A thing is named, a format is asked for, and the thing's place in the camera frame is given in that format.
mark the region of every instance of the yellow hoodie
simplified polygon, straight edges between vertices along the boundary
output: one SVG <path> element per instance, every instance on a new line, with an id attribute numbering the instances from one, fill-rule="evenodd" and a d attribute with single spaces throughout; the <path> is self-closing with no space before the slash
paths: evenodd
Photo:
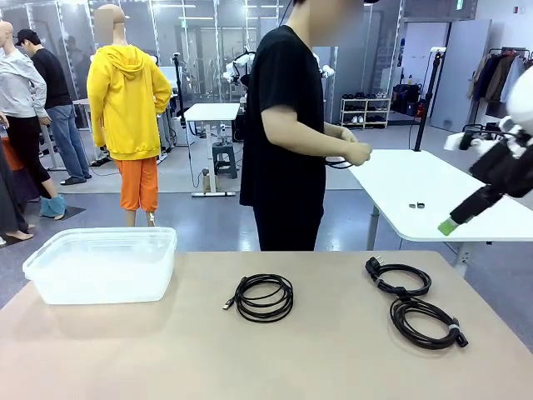
<path id="1" fill-rule="evenodd" d="M 161 70 L 135 46 L 105 46 L 87 77 L 94 142 L 116 160 L 159 155 L 157 113 L 167 108 L 172 88 Z"/>

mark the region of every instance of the blue jeans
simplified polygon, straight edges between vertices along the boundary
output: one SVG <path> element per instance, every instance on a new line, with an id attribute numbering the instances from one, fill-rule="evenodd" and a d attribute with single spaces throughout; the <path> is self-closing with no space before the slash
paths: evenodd
<path id="1" fill-rule="evenodd" d="M 76 128 L 74 106 L 56 106 L 47 110 L 59 154 L 68 174 L 73 178 L 89 178 L 89 164 L 83 151 L 82 138 Z"/>

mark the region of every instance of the person's hand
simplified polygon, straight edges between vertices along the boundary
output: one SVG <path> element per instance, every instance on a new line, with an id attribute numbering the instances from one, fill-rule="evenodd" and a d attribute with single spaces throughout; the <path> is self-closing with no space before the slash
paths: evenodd
<path id="1" fill-rule="evenodd" d="M 0 123 L 3 123 L 6 128 L 9 128 L 9 121 L 3 112 L 0 112 Z"/>
<path id="2" fill-rule="evenodd" d="M 50 117 L 40 117 L 40 118 L 39 118 L 39 123 L 40 123 L 41 125 L 46 126 L 46 127 L 47 127 L 48 125 L 50 125 L 51 122 L 52 122 L 52 120 L 50 119 Z"/>
<path id="3" fill-rule="evenodd" d="M 349 143 L 346 147 L 345 160 L 350 164 L 360 166 L 370 160 L 370 154 L 372 153 L 372 147 L 366 143 Z"/>
<path id="4" fill-rule="evenodd" d="M 357 142 L 359 142 L 357 140 L 356 135 L 354 135 L 351 132 L 351 130 L 348 129 L 347 127 L 344 127 L 342 129 L 342 133 L 341 133 L 341 136 L 339 137 L 339 139 L 344 140 L 345 142 L 349 142 L 349 143 L 357 143 Z"/>

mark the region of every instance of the cable connector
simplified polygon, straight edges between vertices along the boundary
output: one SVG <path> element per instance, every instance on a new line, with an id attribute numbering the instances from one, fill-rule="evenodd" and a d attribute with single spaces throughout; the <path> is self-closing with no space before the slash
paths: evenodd
<path id="1" fill-rule="evenodd" d="M 466 346 L 468 346 L 468 340 L 466 339 L 466 336 L 463 334 L 463 332 L 459 328 L 459 320 L 453 317 L 453 323 L 457 326 L 457 329 L 459 329 L 459 335 L 457 335 L 456 343 L 460 348 L 465 348 Z"/>
<path id="2" fill-rule="evenodd" d="M 233 305 L 234 302 L 235 302 L 235 297 L 230 298 L 230 299 L 226 302 L 226 304 L 224 304 L 224 305 L 222 306 L 222 310 L 227 310 L 228 308 L 230 308 L 230 307 Z"/>
<path id="3" fill-rule="evenodd" d="M 370 274 L 372 280 L 375 282 L 381 268 L 381 257 L 370 257 L 370 259 L 365 264 L 366 271 Z"/>

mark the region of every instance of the shoe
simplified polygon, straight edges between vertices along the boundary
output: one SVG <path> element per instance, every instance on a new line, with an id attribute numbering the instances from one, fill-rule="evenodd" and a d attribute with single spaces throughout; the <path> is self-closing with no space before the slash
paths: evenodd
<path id="1" fill-rule="evenodd" d="M 62 181 L 61 186 L 78 185 L 79 183 L 85 183 L 87 179 L 81 179 L 79 177 L 70 177 L 69 179 Z"/>

